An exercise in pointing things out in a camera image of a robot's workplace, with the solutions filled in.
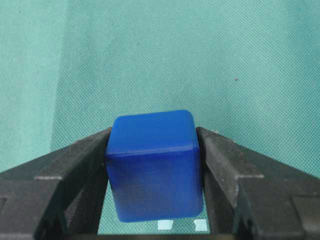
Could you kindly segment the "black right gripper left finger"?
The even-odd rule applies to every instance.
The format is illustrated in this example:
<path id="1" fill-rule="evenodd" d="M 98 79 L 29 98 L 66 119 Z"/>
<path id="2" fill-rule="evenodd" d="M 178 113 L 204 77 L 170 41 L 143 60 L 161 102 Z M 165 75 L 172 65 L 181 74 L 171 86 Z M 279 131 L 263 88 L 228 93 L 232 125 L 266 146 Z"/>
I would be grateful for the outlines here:
<path id="1" fill-rule="evenodd" d="M 0 175 L 3 240 L 79 239 L 96 235 L 108 185 L 111 129 L 6 170 Z"/>

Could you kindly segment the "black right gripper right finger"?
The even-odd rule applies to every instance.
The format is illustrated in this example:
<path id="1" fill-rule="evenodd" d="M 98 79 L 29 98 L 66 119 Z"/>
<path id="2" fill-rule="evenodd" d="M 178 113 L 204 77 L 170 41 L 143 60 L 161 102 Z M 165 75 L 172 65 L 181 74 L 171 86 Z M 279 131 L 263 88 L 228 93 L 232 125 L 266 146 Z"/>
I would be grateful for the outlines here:
<path id="1" fill-rule="evenodd" d="M 318 177 L 196 128 L 209 229 L 235 240 L 317 240 Z"/>

